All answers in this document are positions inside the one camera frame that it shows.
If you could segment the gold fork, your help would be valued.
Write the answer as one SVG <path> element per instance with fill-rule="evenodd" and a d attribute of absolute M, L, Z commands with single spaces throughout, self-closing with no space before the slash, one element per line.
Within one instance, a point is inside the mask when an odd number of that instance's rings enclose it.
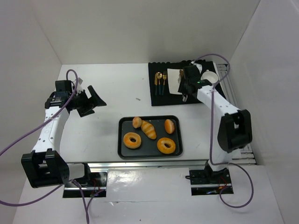
<path fill-rule="evenodd" d="M 165 90 L 165 83 L 166 83 L 166 79 L 167 79 L 167 71 L 163 72 L 162 79 L 163 79 L 163 87 L 162 87 L 162 96 L 163 96 L 164 90 Z"/>

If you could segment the round bun right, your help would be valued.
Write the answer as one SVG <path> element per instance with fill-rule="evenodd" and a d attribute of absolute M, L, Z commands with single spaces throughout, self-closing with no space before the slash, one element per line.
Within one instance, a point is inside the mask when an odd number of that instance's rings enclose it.
<path fill-rule="evenodd" d="M 175 124 L 174 124 L 173 121 L 170 120 L 170 119 L 166 119 L 166 120 L 165 120 L 164 127 L 165 127 L 165 131 L 166 131 L 168 134 L 173 134 L 174 131 L 175 131 Z"/>

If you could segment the glazed donut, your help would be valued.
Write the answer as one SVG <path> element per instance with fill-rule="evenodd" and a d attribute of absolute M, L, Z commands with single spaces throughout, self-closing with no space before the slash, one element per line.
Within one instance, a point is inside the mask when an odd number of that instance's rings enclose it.
<path fill-rule="evenodd" d="M 142 139 L 139 134 L 129 132 L 124 135 L 123 143 L 129 149 L 137 149 L 140 147 Z"/>
<path fill-rule="evenodd" d="M 172 154 L 176 150 L 176 144 L 170 138 L 160 138 L 157 142 L 157 148 L 163 154 Z"/>

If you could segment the aluminium front rail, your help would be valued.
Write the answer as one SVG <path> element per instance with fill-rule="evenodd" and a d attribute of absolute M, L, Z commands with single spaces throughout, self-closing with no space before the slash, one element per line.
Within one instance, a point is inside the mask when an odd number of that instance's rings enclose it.
<path fill-rule="evenodd" d="M 90 162 L 90 169 L 130 169 L 130 168 L 178 168 L 204 166 L 206 160 L 182 160 L 182 161 L 125 161 L 125 162 Z"/>

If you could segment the gold knife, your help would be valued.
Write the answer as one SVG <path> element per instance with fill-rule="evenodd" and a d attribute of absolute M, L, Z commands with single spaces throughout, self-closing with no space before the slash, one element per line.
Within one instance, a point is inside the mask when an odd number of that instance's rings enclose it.
<path fill-rule="evenodd" d="M 158 80 L 157 75 L 158 75 L 158 73 L 155 74 L 155 81 L 154 81 L 154 85 L 155 85 L 155 96 L 157 96 L 157 80 Z"/>

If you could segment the white square plate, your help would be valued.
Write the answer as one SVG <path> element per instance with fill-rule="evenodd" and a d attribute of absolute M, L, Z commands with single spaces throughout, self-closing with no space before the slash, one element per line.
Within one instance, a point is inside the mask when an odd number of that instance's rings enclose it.
<path fill-rule="evenodd" d="M 200 66 L 199 67 L 197 66 L 197 68 L 199 69 L 200 77 L 201 77 L 202 68 Z M 181 93 L 178 92 L 179 83 L 180 83 L 179 70 L 180 69 L 168 69 L 167 70 L 168 86 L 169 86 L 170 94 L 182 95 Z"/>

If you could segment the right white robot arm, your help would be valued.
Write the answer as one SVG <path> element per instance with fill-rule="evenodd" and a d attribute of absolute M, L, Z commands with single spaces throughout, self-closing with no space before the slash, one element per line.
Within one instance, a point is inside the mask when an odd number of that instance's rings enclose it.
<path fill-rule="evenodd" d="M 209 159 L 200 175 L 211 180 L 222 175 L 233 157 L 252 141 L 251 115 L 232 105 L 210 81 L 202 79 L 198 65 L 186 66 L 182 73 L 178 91 L 211 110 Z"/>

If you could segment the small round bun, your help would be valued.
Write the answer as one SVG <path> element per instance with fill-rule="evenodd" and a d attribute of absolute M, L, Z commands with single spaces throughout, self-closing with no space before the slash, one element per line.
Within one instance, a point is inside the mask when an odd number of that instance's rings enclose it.
<path fill-rule="evenodd" d="M 142 125 L 142 119 L 140 117 L 134 117 L 132 120 L 133 128 L 137 129 Z"/>

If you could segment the white cup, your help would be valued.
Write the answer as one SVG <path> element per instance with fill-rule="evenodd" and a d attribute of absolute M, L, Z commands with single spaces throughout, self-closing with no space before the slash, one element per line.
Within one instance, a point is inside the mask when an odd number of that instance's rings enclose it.
<path fill-rule="evenodd" d="M 215 84 L 219 81 L 219 76 L 213 71 L 206 70 L 203 72 L 201 80 L 208 80 L 211 84 Z"/>

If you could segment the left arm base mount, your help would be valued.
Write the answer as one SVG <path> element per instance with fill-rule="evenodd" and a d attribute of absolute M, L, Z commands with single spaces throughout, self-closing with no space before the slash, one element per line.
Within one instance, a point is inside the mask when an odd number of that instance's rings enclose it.
<path fill-rule="evenodd" d="M 102 168 L 91 168 L 84 163 L 85 173 L 76 181 L 81 186 L 85 198 L 104 198 L 107 196 L 108 170 Z M 81 198 L 79 187 L 69 182 L 64 187 L 63 198 Z"/>

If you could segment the glazed donut left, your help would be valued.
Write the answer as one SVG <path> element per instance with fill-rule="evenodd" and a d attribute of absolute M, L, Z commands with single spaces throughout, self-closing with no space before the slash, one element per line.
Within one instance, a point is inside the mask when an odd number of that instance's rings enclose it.
<path fill-rule="evenodd" d="M 142 139 L 139 134 L 129 132 L 124 135 L 123 143 L 129 149 L 137 149 L 140 147 Z"/>

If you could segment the chocolate croissant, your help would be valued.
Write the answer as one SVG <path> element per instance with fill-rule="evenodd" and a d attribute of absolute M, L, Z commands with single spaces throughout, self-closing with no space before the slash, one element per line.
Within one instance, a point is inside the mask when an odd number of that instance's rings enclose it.
<path fill-rule="evenodd" d="M 184 77 L 184 71 L 179 70 L 179 78 L 182 79 Z"/>

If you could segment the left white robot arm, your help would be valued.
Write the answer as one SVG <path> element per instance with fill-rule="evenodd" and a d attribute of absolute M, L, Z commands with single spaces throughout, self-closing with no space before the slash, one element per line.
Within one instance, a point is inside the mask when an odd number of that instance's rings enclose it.
<path fill-rule="evenodd" d="M 76 110 L 80 117 L 94 114 L 97 106 L 106 106 L 90 85 L 87 96 L 80 84 L 70 80 L 55 82 L 56 90 L 45 102 L 45 121 L 37 143 L 29 154 L 23 154 L 21 164 L 31 187 L 40 188 L 66 185 L 75 179 L 86 182 L 90 168 L 86 163 L 66 163 L 60 156 L 60 142 L 70 112 Z"/>

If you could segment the black placemat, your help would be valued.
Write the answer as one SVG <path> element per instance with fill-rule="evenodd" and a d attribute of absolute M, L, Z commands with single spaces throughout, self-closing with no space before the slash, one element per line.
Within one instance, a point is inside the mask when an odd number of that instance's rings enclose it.
<path fill-rule="evenodd" d="M 158 72 L 163 73 L 168 69 L 182 69 L 185 66 L 190 65 L 191 61 L 181 61 L 179 63 L 160 63 L 153 62 L 148 63 L 148 74 L 149 74 L 149 87 L 150 87 L 150 96 L 151 96 L 151 105 L 152 106 L 164 106 L 164 105 L 186 105 L 186 104 L 198 104 L 199 101 L 194 97 L 188 97 L 186 102 L 182 101 L 182 95 L 170 94 L 168 86 L 168 78 L 165 83 L 164 95 L 159 95 L 159 90 L 157 86 L 157 96 L 155 96 L 155 74 Z M 161 79 L 161 90 L 163 87 L 163 79 Z"/>

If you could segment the metal tongs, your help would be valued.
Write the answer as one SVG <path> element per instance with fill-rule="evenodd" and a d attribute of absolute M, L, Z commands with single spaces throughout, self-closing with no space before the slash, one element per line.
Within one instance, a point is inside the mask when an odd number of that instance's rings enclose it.
<path fill-rule="evenodd" d="M 186 102 L 187 98 L 188 98 L 188 96 L 185 93 L 182 93 L 182 101 Z"/>

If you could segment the glazed donut right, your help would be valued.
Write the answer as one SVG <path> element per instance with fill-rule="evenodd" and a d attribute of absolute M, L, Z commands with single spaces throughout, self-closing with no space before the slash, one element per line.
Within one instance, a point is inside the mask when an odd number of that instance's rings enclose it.
<path fill-rule="evenodd" d="M 157 148 L 163 154 L 172 154 L 176 150 L 176 144 L 170 138 L 160 138 L 157 142 Z"/>

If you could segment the gold spoon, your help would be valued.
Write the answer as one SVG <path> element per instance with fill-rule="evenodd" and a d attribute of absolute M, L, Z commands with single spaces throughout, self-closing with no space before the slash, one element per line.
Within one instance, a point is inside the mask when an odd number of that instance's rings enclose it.
<path fill-rule="evenodd" d="M 161 79 L 163 75 L 161 72 L 157 73 L 157 79 L 158 79 L 158 90 L 159 90 L 159 95 L 162 95 L 162 90 L 161 90 Z"/>

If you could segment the striped long bread roll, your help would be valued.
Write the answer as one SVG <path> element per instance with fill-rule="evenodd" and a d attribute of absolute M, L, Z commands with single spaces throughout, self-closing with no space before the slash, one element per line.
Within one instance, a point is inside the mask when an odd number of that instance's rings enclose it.
<path fill-rule="evenodd" d="M 155 140 L 157 138 L 155 128 L 151 123 L 143 120 L 141 125 L 141 130 L 148 138 L 152 140 Z"/>

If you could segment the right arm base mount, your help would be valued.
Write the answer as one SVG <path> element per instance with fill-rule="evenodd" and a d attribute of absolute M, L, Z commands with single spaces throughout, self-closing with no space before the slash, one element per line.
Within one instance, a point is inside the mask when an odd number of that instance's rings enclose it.
<path fill-rule="evenodd" d="M 203 169 L 191 169 L 185 179 L 190 181 L 192 196 L 233 194 L 229 170 L 213 171 L 208 162 Z"/>

